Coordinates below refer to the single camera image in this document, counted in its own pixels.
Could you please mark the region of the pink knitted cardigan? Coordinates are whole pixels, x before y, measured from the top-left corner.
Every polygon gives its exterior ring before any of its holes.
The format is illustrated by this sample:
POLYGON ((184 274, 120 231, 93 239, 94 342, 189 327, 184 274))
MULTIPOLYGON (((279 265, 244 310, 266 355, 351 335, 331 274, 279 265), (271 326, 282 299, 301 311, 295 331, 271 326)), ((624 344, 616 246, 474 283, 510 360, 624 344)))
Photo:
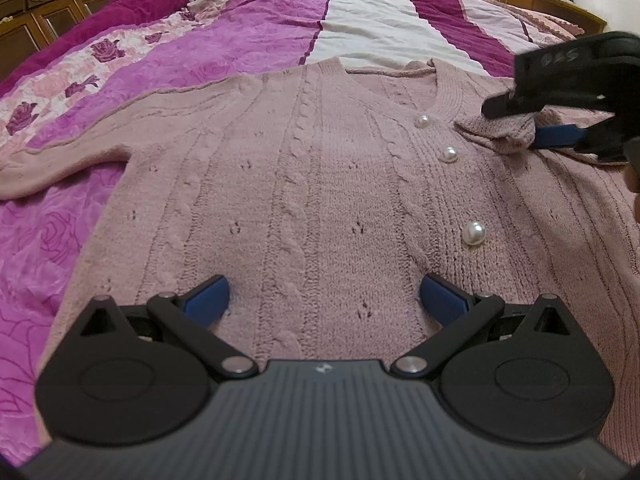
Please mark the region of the pink knitted cardigan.
POLYGON ((339 60, 156 90, 72 140, 3 159, 16 200, 124 162, 50 333, 90 297, 122 304, 214 274, 232 287, 218 334, 258 362, 391 361, 435 331, 428 272, 527 302, 559 295, 616 387, 603 440, 639 457, 639 227, 616 167, 534 152, 550 108, 486 122, 510 80, 441 60, 346 70, 339 60))

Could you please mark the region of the purple floral bedspread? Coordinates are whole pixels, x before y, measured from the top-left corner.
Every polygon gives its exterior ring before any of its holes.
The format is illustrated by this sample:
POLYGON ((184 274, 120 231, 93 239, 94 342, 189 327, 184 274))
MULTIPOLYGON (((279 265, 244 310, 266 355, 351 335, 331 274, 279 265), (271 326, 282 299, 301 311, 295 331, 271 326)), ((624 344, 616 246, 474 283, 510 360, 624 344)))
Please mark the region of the purple floral bedspread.
MULTIPOLYGON (((558 12, 484 0, 112 0, 1 85, 1 151, 76 136, 139 94, 339 58, 401 67, 441 58, 506 77, 530 46, 582 33, 558 12)), ((1 453, 40 447, 37 365, 119 164, 1 206, 1 453)))

